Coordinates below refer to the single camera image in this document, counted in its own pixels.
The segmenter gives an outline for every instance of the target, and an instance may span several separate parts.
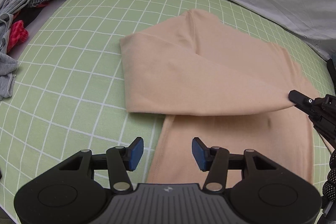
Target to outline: pile of clothes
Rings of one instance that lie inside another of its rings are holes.
[[[3,0],[0,3],[0,100],[11,97],[19,63],[7,53],[28,38],[25,29],[49,0]]]

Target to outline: mattress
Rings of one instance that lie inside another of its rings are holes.
[[[321,96],[334,94],[325,61],[308,45],[228,0],[67,0],[21,54],[13,96],[0,102],[0,206],[13,219],[17,190],[81,149],[104,153],[141,136],[144,153],[129,175],[146,180],[164,116],[126,112],[119,39],[191,8],[285,47]],[[330,153],[316,132],[314,148],[321,191]],[[109,187],[106,171],[95,180]]]

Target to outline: folded beige garment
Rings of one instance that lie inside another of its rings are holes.
[[[191,151],[208,147],[242,154],[252,148],[312,183],[313,136],[291,90],[319,93],[287,50],[190,10],[121,39],[128,112],[167,114],[148,183],[203,185]],[[227,187],[241,180],[229,172]]]

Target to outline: gray clothing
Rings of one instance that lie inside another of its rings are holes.
[[[21,10],[30,0],[3,0],[0,4],[0,100],[12,96],[18,61],[7,56],[7,45],[13,14]]]

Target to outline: red clothing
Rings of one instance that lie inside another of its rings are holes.
[[[7,52],[9,52],[16,44],[25,42],[28,38],[28,31],[23,27],[23,21],[19,20],[10,27],[9,42]]]
[[[45,2],[40,3],[40,4],[37,5],[37,6],[35,6],[35,8],[45,7],[45,6],[47,6],[47,5],[49,5],[49,1],[48,1],[48,0],[45,1]]]

